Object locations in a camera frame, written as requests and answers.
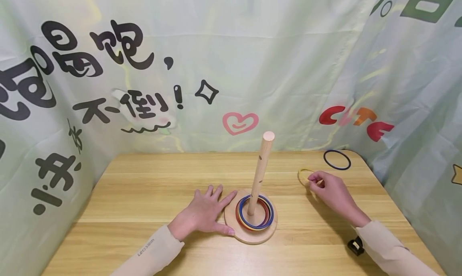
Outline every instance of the beige sleeve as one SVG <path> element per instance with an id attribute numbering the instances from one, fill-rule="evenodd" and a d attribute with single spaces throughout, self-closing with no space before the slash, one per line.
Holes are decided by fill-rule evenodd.
<path id="1" fill-rule="evenodd" d="M 372 221 L 362 228 L 356 228 L 365 251 L 375 263 L 390 276 L 438 276 L 417 259 L 380 222 Z"/>
<path id="2" fill-rule="evenodd" d="M 164 225 L 111 276 L 153 276 L 178 256 L 183 245 Z"/>

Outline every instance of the curtain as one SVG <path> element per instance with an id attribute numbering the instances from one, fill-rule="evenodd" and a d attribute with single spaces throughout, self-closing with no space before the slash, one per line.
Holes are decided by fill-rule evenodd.
<path id="1" fill-rule="evenodd" d="M 271 130 L 358 152 L 457 275 L 458 2 L 0 0 L 0 274 L 40 275 L 116 155 Z"/>

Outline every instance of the wooden pole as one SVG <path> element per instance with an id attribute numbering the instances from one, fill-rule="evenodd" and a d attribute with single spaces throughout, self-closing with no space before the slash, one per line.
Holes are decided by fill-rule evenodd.
<path id="1" fill-rule="evenodd" d="M 250 194 L 249 208 L 247 209 L 247 215 L 249 216 L 253 216 L 253 213 L 255 213 L 259 191 L 263 177 L 265 176 L 265 170 L 268 164 L 268 158 L 270 158 L 271 146 L 273 145 L 274 137 L 273 132 L 267 131 L 263 134 L 263 139 L 261 140 L 257 169 L 255 170 L 255 176 L 253 177 L 252 192 Z"/>

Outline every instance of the yellow star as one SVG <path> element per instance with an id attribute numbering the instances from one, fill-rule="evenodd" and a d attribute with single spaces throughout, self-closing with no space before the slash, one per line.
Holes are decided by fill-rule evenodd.
<path id="1" fill-rule="evenodd" d="M 462 167 L 457 166 L 456 164 L 453 164 L 452 167 L 454 169 L 454 176 L 452 177 L 452 182 L 454 184 L 462 185 Z"/>

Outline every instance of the red letter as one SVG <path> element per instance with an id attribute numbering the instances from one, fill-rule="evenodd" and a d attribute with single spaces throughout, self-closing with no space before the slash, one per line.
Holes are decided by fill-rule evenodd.
<path id="1" fill-rule="evenodd" d="M 367 127 L 367 134 L 374 142 L 378 142 L 384 133 L 381 130 L 391 131 L 395 126 L 384 122 L 371 123 Z"/>
<path id="2" fill-rule="evenodd" d="M 377 115 L 368 108 L 359 109 L 357 114 L 359 115 L 359 118 L 355 121 L 354 125 L 361 125 L 367 119 L 370 119 L 373 122 L 377 119 Z"/>
<path id="3" fill-rule="evenodd" d="M 337 122 L 336 119 L 331 118 L 333 115 L 339 112 L 343 112 L 345 110 L 344 106 L 331 106 L 330 108 L 326 109 L 319 117 L 320 124 L 335 124 Z"/>

